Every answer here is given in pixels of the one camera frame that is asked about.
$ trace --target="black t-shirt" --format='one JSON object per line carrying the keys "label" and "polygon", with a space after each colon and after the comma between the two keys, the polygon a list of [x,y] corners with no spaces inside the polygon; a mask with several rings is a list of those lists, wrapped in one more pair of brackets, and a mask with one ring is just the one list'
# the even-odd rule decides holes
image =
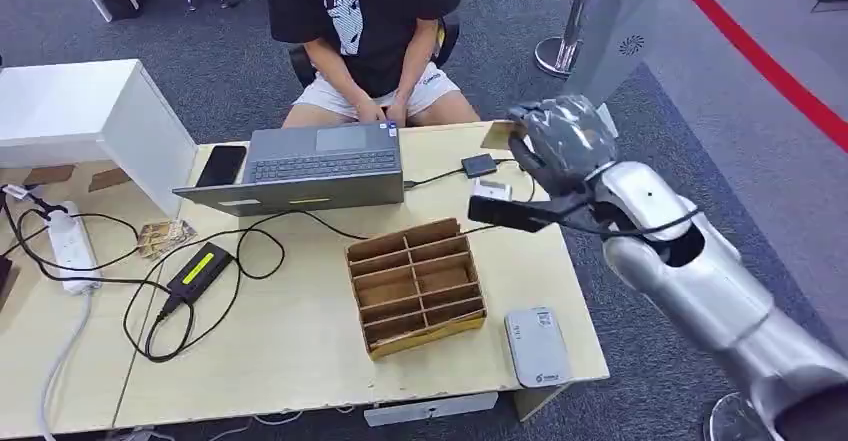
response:
{"label": "black t-shirt", "polygon": [[271,36],[336,47],[356,84],[377,97],[397,89],[416,18],[438,19],[459,0],[268,0]]}

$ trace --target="metal pole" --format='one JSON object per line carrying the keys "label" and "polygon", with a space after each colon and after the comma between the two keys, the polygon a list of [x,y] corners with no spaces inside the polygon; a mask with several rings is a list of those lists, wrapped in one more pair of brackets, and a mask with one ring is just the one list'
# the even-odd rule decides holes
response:
{"label": "metal pole", "polygon": [[536,64],[553,76],[567,78],[580,51],[580,37],[586,19],[586,2],[574,0],[562,37],[545,39],[536,45]]}

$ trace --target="white graphic print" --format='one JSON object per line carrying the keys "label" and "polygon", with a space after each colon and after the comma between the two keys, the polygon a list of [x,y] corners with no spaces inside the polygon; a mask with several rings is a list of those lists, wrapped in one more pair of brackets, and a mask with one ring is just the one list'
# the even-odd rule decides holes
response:
{"label": "white graphic print", "polygon": [[333,18],[333,26],[339,33],[342,55],[353,55],[359,53],[359,38],[362,37],[362,10],[359,9],[359,0],[333,0],[333,5],[328,6],[324,0],[327,14]]}

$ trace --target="desk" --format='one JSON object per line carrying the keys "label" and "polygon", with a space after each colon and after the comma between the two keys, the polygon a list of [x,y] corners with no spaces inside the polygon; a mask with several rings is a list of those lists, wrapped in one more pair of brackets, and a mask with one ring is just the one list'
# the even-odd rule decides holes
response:
{"label": "desk", "polygon": [[[475,123],[402,130],[405,177],[423,179],[454,169],[461,158],[481,152],[487,129],[487,123]],[[201,146],[192,179],[197,179],[211,148]],[[529,195],[530,180],[515,164],[502,165],[493,177],[512,184],[516,199]],[[466,218],[469,193],[469,181],[457,175],[408,192],[404,204],[317,214],[358,234],[386,233],[445,217],[456,217],[463,228],[471,228],[477,224]],[[183,203],[180,217],[200,237],[256,220],[190,202]],[[573,382],[609,376],[556,227],[537,234],[493,229],[470,235],[488,307],[483,328],[377,361],[367,356],[359,331],[343,254],[350,241],[300,215],[274,220],[262,229],[285,245],[287,257],[280,271],[262,281],[243,280],[226,321],[180,357],[164,365],[137,360],[116,427],[515,390],[520,417],[526,419],[564,389],[522,390],[515,378],[503,317],[510,310],[538,305],[553,309],[562,326]],[[216,243],[235,252],[236,236]],[[276,248],[259,236],[245,244],[248,270],[269,269],[278,259]],[[191,254],[169,260],[160,282],[170,280]],[[195,333],[217,319],[235,280],[231,266],[199,300]],[[158,294],[153,296],[151,313],[163,302]],[[177,342],[186,311],[172,315],[160,329],[154,351]]]}
{"label": "desk", "polygon": [[[91,175],[114,167],[109,162],[85,163],[73,177],[46,187],[50,201],[74,200],[80,211],[117,216],[142,226],[163,219],[162,212],[135,184],[126,183],[94,193],[86,187]],[[29,170],[2,172],[2,182],[20,183]],[[31,203],[10,204],[14,217]],[[37,216],[27,218],[24,232],[41,227]],[[0,246],[12,244],[5,215],[0,220]],[[131,249],[133,235],[125,227],[96,219],[85,220],[98,260],[113,259]],[[33,250],[53,259],[46,233],[31,241]],[[83,301],[68,295],[60,283],[43,277],[26,254],[17,249],[10,256],[13,275],[0,295],[0,438],[38,434],[36,406],[49,365],[70,336],[71,326],[82,314]],[[103,269],[107,277],[139,277],[150,263],[138,256]],[[91,318],[60,371],[49,408],[54,432],[92,431],[112,426],[116,406],[135,352],[124,338],[121,319],[134,286],[104,285],[94,295]],[[131,330],[140,333],[146,303],[138,303],[130,318]]]}

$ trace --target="white shorts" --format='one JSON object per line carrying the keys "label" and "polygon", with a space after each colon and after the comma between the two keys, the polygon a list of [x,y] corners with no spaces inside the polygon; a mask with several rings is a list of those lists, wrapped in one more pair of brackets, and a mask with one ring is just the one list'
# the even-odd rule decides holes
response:
{"label": "white shorts", "polygon": [[[391,106],[395,99],[396,91],[392,91],[379,98],[374,98],[374,102],[381,107]],[[424,68],[424,74],[421,75],[421,79],[418,80],[418,83],[412,90],[412,95],[409,96],[409,102],[407,103],[409,116],[414,116],[427,109],[437,99],[451,91],[459,91],[459,88],[435,64],[427,64],[427,67]],[[356,119],[357,117],[356,108],[340,92],[336,91],[336,88],[331,86],[321,76],[321,73],[317,73],[315,81],[303,90],[303,94],[293,104],[311,104],[349,118]]]}

